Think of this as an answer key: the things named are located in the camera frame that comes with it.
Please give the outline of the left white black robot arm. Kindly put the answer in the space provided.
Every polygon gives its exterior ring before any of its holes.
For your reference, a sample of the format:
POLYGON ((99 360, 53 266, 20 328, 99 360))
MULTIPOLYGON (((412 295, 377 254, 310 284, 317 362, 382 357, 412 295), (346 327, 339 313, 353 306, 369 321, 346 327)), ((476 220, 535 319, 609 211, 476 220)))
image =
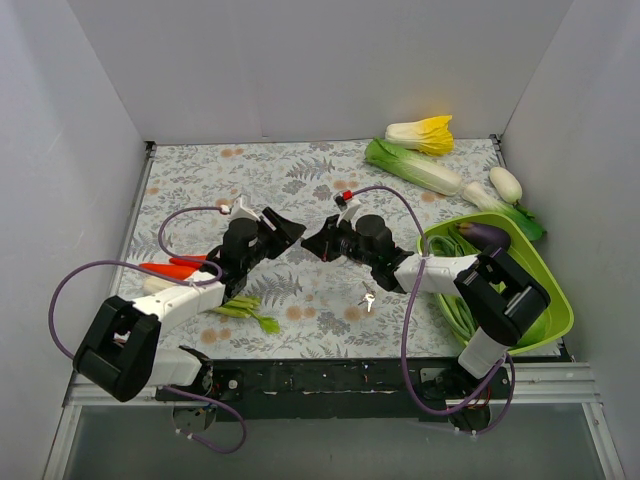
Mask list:
POLYGON ((271 208, 231 213, 220 245, 180 284, 134 300, 106 299, 73 357, 74 370, 120 402, 149 386, 205 398, 215 386, 212 360, 190 347, 161 349, 161 335, 232 300, 254 267, 276 259, 305 230, 271 208))

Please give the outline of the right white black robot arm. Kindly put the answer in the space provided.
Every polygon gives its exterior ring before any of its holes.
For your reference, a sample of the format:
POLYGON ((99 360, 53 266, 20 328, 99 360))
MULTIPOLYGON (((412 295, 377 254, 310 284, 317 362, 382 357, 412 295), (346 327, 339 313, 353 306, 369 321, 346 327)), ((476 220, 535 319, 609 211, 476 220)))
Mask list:
POLYGON ((370 268, 385 291, 412 291, 461 298, 478 328, 458 357, 454 389, 475 397, 489 384, 488 372, 516 345, 551 299, 547 291, 501 247, 460 257, 414 253, 397 246, 382 217, 365 215, 355 225, 337 215, 326 219, 301 246, 324 262, 341 256, 370 268))

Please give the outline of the silver key bunch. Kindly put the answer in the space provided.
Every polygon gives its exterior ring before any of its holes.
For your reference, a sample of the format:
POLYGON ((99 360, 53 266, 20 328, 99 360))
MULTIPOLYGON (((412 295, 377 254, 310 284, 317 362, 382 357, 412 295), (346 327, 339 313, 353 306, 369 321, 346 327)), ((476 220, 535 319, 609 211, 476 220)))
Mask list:
POLYGON ((376 299, 376 292, 374 288, 365 281, 362 281, 362 286, 364 287, 365 292, 361 300, 358 302, 358 305, 363 306, 367 313, 371 313, 373 310, 373 303, 376 299))

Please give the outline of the floral table mat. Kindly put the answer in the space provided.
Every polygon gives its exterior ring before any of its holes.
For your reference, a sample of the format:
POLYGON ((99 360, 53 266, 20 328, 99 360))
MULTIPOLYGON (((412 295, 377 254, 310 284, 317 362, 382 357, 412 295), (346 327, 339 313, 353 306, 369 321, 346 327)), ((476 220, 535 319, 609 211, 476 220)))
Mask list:
MULTIPOLYGON (((340 210, 334 197, 351 190, 355 217, 382 217, 400 248, 422 253, 425 230, 483 212, 462 197, 411 184, 365 159, 371 141, 176 145, 157 148, 129 244, 133 264, 166 263, 171 253, 203 255, 229 225, 219 206, 247 196, 313 236, 340 210)), ((251 270, 243 296, 261 299, 259 313, 278 321, 267 334, 252 318, 207 311, 161 335, 159 348, 194 348, 214 360, 287 358, 457 357, 467 341, 451 329, 437 294, 388 292, 370 268, 344 256, 324 262, 294 245, 251 270), (359 306, 365 281, 373 310, 359 306)))

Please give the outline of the green celery stalks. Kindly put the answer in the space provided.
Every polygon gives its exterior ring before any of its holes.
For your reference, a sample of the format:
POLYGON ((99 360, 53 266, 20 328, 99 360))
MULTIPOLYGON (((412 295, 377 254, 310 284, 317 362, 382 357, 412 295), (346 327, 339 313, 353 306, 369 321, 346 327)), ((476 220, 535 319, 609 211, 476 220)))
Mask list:
POLYGON ((261 299, 254 296, 237 296, 213 309, 213 312, 232 318, 256 320, 267 334, 278 334, 281 329, 277 320, 259 313, 261 299))

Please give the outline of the orange carrot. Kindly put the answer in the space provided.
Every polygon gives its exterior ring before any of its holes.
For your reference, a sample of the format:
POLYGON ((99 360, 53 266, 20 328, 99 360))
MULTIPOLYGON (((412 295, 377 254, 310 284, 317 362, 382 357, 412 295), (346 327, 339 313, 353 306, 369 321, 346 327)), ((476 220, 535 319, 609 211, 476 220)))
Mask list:
POLYGON ((189 268, 200 268, 206 260, 205 255, 187 255, 183 257, 171 257, 169 263, 189 268))
POLYGON ((140 264, 140 267, 150 272, 176 280, 186 280, 196 271, 196 268, 172 263, 142 263, 140 264))

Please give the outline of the green white napa cabbage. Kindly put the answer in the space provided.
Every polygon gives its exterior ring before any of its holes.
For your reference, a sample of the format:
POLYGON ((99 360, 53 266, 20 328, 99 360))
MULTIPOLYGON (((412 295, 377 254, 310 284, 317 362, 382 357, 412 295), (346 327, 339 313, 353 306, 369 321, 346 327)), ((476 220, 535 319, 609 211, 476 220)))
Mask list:
POLYGON ((462 187, 462 177, 426 155, 375 138, 365 149, 368 163, 405 181, 446 196, 453 196, 462 187))

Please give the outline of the white green vegetable stalk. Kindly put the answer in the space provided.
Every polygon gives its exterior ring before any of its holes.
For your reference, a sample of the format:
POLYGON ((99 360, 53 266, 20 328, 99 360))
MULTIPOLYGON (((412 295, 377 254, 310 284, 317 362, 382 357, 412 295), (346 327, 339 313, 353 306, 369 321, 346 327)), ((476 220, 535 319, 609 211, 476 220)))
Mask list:
POLYGON ((144 280, 142 290, 146 295, 152 295, 174 286, 174 282, 170 282, 168 280, 164 280, 154 276, 149 276, 144 280))

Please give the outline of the green plastic basket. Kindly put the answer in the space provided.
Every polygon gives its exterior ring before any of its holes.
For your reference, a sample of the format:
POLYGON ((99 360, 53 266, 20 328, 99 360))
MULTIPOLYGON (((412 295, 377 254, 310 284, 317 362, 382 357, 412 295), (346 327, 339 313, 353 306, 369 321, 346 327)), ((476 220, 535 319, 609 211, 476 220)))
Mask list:
POLYGON ((548 312, 545 338, 537 344, 523 348, 519 348, 517 344, 510 349, 510 354, 523 355, 526 352, 533 351, 534 355, 541 356, 546 347, 558 347, 562 338, 574 325, 574 312, 561 287, 531 242, 512 220, 505 215, 494 212, 479 212, 451 218, 427 228, 424 235, 427 238, 432 235, 448 235, 448 228, 454 227, 456 223, 461 222, 482 223, 506 231, 512 240, 508 253, 546 289, 550 296, 550 306, 545 310, 548 312))

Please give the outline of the purple eggplant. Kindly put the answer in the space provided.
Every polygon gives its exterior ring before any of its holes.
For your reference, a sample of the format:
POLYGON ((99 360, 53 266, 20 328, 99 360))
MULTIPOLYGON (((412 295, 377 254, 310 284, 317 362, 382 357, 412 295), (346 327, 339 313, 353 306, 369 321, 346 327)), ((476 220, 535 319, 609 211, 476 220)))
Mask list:
POLYGON ((501 228, 475 222, 455 224, 457 232, 478 250, 499 247, 508 251, 511 247, 510 235, 501 228))

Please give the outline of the green long beans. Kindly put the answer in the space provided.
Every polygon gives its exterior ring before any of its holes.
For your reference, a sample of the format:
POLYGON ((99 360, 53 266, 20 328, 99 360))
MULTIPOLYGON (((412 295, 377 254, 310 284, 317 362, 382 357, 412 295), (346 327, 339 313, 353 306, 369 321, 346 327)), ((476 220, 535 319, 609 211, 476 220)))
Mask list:
MULTIPOLYGON (((439 257, 455 257, 449 252, 448 235, 432 235, 427 240, 430 254, 439 257)), ((465 301, 461 297, 443 294, 438 294, 436 298, 453 332, 462 340, 469 341, 477 329, 477 322, 465 301)))

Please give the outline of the yellow white napa cabbage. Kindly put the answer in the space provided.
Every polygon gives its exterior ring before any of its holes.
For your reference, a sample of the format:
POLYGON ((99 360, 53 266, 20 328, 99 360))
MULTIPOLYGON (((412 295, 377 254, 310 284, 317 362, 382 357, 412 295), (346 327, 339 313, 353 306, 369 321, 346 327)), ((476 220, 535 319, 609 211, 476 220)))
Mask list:
POLYGON ((449 130, 451 120, 451 115, 443 115, 414 122, 394 123, 386 128, 385 140, 429 156, 443 156, 454 149, 454 137, 449 130))

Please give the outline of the white radish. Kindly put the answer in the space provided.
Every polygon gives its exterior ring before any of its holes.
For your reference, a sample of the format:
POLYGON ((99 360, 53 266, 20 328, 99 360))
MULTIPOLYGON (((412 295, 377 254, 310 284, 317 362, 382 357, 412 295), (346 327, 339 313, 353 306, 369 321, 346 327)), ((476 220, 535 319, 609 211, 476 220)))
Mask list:
POLYGON ((516 204, 522 199, 521 184, 507 169, 493 167, 489 172, 489 178, 500 197, 506 203, 516 204))

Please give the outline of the black aluminium base frame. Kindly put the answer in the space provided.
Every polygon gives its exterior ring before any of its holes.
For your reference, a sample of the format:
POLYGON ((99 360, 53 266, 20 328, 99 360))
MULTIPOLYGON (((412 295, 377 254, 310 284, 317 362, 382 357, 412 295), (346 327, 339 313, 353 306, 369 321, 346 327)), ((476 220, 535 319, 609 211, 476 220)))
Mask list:
MULTIPOLYGON (((419 418, 431 420, 410 397, 433 409, 452 407, 477 386, 453 358, 411 358, 404 376, 397 359, 218 360, 210 398, 247 420, 419 418)), ((516 370, 502 366, 471 404, 582 404, 599 401, 591 368, 566 356, 530 357, 516 370)))

